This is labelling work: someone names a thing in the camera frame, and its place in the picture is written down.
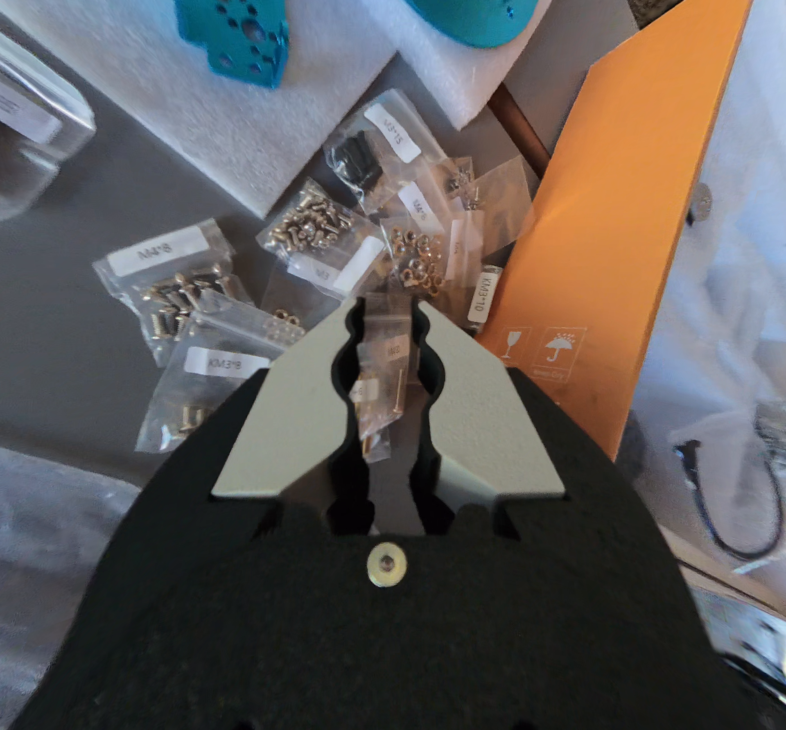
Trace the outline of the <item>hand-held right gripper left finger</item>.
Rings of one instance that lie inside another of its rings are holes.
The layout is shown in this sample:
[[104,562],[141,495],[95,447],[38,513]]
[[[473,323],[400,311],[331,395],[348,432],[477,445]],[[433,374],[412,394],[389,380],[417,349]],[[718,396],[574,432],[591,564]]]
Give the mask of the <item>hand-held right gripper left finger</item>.
[[274,360],[212,497],[306,504],[334,534],[369,533],[375,509],[349,395],[364,313],[349,298]]

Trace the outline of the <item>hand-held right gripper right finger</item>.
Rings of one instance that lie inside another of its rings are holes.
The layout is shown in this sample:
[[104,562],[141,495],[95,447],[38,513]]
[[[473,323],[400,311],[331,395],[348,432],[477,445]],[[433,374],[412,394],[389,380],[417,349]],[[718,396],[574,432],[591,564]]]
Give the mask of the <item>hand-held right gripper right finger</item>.
[[479,506],[565,498],[565,485],[503,362],[426,302],[413,308],[425,391],[410,494],[428,536]]

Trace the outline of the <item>small labelled screw bag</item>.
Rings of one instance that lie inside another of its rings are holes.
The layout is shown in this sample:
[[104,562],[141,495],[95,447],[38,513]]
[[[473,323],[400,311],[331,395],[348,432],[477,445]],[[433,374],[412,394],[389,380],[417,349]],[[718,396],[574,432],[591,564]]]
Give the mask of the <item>small labelled screw bag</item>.
[[391,457],[390,427],[404,415],[414,377],[412,300],[402,294],[368,294],[363,332],[357,345],[359,376],[350,399],[361,455],[371,465]]

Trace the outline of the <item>pile of small screw bags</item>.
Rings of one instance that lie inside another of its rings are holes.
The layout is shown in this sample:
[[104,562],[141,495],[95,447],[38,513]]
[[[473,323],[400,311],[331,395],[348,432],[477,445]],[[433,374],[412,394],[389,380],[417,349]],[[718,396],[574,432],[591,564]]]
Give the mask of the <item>pile of small screw bags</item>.
[[469,334],[483,331],[503,270],[494,260],[534,219],[524,160],[477,176],[472,158],[448,157],[395,88],[349,116],[323,151],[355,203],[341,204],[312,178],[292,193],[256,236],[273,257],[260,307],[214,219],[93,264],[137,316],[163,371],[135,452],[173,451],[349,298],[402,294]]

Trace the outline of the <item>orange cardboard box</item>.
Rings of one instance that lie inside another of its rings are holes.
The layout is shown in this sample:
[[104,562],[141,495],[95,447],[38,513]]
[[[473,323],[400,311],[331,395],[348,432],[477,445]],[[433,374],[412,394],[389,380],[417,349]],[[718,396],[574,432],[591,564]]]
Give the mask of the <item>orange cardboard box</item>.
[[480,342],[784,618],[785,0],[684,0],[589,69]]

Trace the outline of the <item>thick white foam block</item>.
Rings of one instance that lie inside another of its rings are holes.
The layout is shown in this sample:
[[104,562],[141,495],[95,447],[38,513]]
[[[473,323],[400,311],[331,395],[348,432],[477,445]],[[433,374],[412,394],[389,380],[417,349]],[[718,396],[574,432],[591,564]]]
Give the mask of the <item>thick white foam block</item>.
[[367,0],[379,25],[456,129],[486,106],[524,52],[553,0],[539,0],[532,20],[501,47],[468,47],[439,33],[405,0]]

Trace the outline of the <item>blue perforated flat plate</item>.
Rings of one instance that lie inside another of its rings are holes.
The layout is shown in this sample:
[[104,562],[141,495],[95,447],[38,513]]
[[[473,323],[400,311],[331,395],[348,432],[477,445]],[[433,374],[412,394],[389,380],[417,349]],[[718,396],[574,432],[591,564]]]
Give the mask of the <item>blue perforated flat plate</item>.
[[174,0],[178,31],[216,74],[280,86],[289,57],[285,0]]

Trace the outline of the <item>white foam sheet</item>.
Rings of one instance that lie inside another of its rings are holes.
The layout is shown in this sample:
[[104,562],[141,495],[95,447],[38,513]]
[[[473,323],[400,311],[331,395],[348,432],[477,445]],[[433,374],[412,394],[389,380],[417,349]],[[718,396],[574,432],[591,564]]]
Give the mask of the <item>white foam sheet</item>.
[[395,55],[360,0],[285,0],[278,88],[218,74],[174,0],[2,0],[2,14],[264,217]]

